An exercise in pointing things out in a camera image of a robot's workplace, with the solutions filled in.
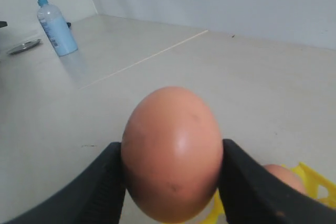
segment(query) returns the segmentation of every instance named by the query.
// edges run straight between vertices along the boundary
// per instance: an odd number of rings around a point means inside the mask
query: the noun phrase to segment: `table surface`
[[[336,182],[335,51],[110,16],[73,33],[68,56],[46,37],[0,56],[0,222],[68,184],[169,85],[200,95],[223,137],[262,164],[302,161]],[[122,223],[144,219],[127,204]]]

